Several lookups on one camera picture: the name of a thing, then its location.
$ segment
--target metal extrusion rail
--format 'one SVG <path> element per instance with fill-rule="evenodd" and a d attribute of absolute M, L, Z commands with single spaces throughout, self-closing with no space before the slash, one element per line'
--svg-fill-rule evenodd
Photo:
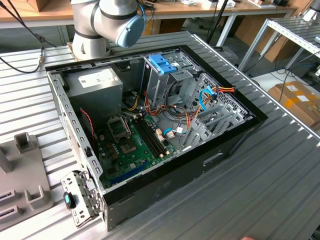
<path fill-rule="evenodd" d="M 303 50 L 306 50 L 311 54 L 316 54 L 316 56 L 320 58 L 320 44 L 315 41 L 315 38 L 320 36 L 320 23 L 311 24 L 300 17 L 272 18 L 265 20 L 252 45 L 239 65 L 239 70 L 242 71 L 245 68 L 268 27 L 274 29 L 275 33 L 261 52 L 261 55 L 269 49 L 278 35 L 283 35 L 301 47 L 290 63 L 286 66 L 287 69 L 294 63 Z"/>
<path fill-rule="evenodd" d="M 188 32 L 142 37 L 116 54 L 186 44 L 268 115 L 239 151 L 217 167 L 107 232 L 100 218 L 77 229 L 60 179 L 77 169 L 44 69 L 20 74 L 0 63 L 0 142 L 38 137 L 54 205 L 0 233 L 0 239 L 308 239 L 320 223 L 320 139 L 254 86 L 206 43 Z M 24 70 L 37 50 L 2 54 Z M 67 47 L 48 48 L 48 65 L 73 62 Z"/>

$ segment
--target motherboard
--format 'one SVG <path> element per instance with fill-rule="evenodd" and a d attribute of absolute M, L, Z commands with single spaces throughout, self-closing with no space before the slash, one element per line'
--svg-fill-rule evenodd
<path fill-rule="evenodd" d="M 108 121 L 98 131 L 98 156 L 105 188 L 120 183 L 177 154 L 149 114 Z"/>

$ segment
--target blue tab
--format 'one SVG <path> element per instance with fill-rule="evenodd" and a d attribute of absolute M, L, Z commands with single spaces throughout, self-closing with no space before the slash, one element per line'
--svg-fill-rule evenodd
<path fill-rule="evenodd" d="M 155 54 L 149 56 L 149 60 L 152 64 L 160 70 L 162 74 L 170 74 L 177 71 L 177 68 L 171 66 L 166 58 L 164 58 L 161 54 Z"/>
<path fill-rule="evenodd" d="M 68 204 L 69 202 L 70 202 L 70 198 L 69 198 L 69 196 L 68 195 L 65 195 L 65 202 Z"/>

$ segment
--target red wire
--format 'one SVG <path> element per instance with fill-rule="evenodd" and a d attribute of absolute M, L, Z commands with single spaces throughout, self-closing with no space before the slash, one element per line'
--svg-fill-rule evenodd
<path fill-rule="evenodd" d="M 89 114 L 86 113 L 85 110 L 80 109 L 80 111 L 81 111 L 84 115 L 86 115 L 86 117 L 88 118 L 88 120 L 89 120 L 89 122 L 90 122 L 91 132 L 92 132 L 92 141 L 93 141 L 93 146 L 94 146 L 94 145 L 95 145 L 95 131 L 94 131 L 94 126 L 93 126 L 93 124 L 92 124 L 91 118 L 90 118 Z"/>

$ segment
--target chip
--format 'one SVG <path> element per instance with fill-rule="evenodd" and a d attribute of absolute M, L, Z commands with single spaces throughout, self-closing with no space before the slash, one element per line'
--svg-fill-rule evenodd
<path fill-rule="evenodd" d="M 131 138 L 121 140 L 119 145 L 120 145 L 120 148 L 121 148 L 123 154 L 129 154 L 129 153 L 137 150 L 135 142 Z"/>

